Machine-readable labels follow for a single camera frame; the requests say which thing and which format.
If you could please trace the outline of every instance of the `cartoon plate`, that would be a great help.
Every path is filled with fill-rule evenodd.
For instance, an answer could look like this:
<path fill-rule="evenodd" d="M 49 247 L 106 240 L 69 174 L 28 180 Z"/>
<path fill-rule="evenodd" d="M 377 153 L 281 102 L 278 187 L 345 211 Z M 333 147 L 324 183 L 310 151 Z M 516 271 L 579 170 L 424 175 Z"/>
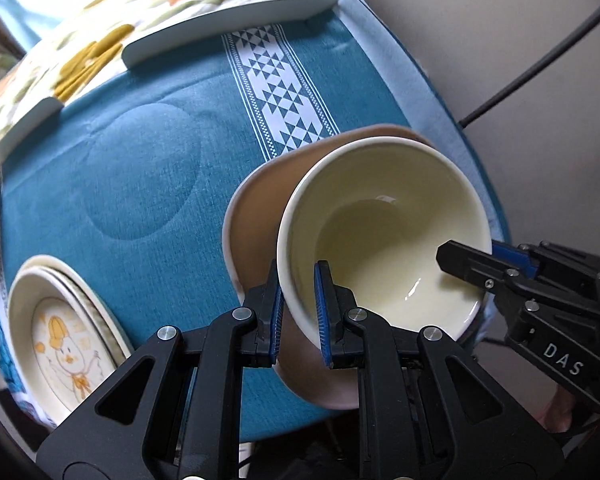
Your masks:
<path fill-rule="evenodd" d="M 60 424 L 116 364 L 74 295 L 43 269 L 18 273 L 8 305 L 8 343 L 22 382 Z"/>

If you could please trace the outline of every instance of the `white lettering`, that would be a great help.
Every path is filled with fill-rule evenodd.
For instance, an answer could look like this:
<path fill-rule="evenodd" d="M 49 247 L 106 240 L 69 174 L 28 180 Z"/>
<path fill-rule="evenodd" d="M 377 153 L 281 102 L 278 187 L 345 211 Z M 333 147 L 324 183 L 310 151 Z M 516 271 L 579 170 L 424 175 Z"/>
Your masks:
<path fill-rule="evenodd" d="M 553 343 L 549 343 L 549 346 L 544 351 L 545 357 L 553 357 L 555 353 L 558 351 L 558 347 Z"/>
<path fill-rule="evenodd" d="M 584 366 L 584 363 L 581 363 L 580 361 L 578 361 L 576 364 L 573 365 L 573 368 L 571 370 L 569 370 L 569 373 L 571 375 L 577 375 L 580 373 L 580 368 L 582 368 Z"/>
<path fill-rule="evenodd" d="M 555 363 L 557 365 L 562 365 L 562 368 L 564 368 L 567 365 L 568 360 L 569 360 L 569 354 L 565 354 L 560 359 L 558 359 Z"/>

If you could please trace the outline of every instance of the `cartoon duck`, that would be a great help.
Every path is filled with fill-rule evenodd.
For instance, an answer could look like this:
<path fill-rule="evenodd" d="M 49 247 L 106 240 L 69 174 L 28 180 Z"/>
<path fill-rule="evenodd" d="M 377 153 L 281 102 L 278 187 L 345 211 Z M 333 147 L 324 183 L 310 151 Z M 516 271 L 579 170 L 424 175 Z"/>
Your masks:
<path fill-rule="evenodd" d="M 93 353 L 89 364 L 85 364 L 84 355 L 71 338 L 64 321 L 58 316 L 49 319 L 49 346 L 56 353 L 58 366 L 48 358 L 50 366 L 65 387 L 72 390 L 78 402 L 82 402 L 93 390 L 87 375 L 94 364 L 99 363 L 98 352 Z"/>

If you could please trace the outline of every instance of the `silver bolt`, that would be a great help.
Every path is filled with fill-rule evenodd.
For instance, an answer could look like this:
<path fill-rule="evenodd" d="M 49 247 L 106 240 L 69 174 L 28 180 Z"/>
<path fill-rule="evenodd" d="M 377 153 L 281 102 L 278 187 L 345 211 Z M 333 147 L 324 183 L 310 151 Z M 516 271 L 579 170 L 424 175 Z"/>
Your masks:
<path fill-rule="evenodd" d="M 245 319 L 249 319 L 251 317 L 251 309 L 247 308 L 246 306 L 239 306 L 231 313 L 231 315 L 234 316 L 234 319 L 237 319 L 238 321 L 244 321 Z"/>
<path fill-rule="evenodd" d="M 442 330 L 437 326 L 427 326 L 424 329 L 423 335 L 429 341 L 440 341 L 442 339 Z"/>
<path fill-rule="evenodd" d="M 536 303 L 536 300 L 529 300 L 525 301 L 525 308 L 529 312 L 537 312 L 538 310 L 540 310 L 540 305 Z"/>
<path fill-rule="evenodd" d="M 158 338 L 162 339 L 163 341 L 168 341 L 169 339 L 176 337 L 177 333 L 178 331 L 174 326 L 163 326 L 160 330 L 158 330 Z"/>
<path fill-rule="evenodd" d="M 347 312 L 347 316 L 349 316 L 349 319 L 352 321 L 364 321 L 368 314 L 364 308 L 352 308 Z"/>

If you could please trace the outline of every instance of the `triangular cutout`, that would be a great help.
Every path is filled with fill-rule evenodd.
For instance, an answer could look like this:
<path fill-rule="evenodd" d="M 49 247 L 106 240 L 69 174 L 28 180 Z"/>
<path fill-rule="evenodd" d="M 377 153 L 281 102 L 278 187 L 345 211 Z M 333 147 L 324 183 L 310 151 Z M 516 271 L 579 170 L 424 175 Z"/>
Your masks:
<path fill-rule="evenodd" d="M 136 412 L 144 393 L 153 359 L 145 359 L 134 368 L 121 383 L 96 406 L 96 413 L 128 426 L 136 418 Z"/>
<path fill-rule="evenodd" d="M 464 416 L 469 424 L 478 424 L 502 413 L 500 403 L 456 359 L 446 360 L 451 379 L 456 387 Z"/>

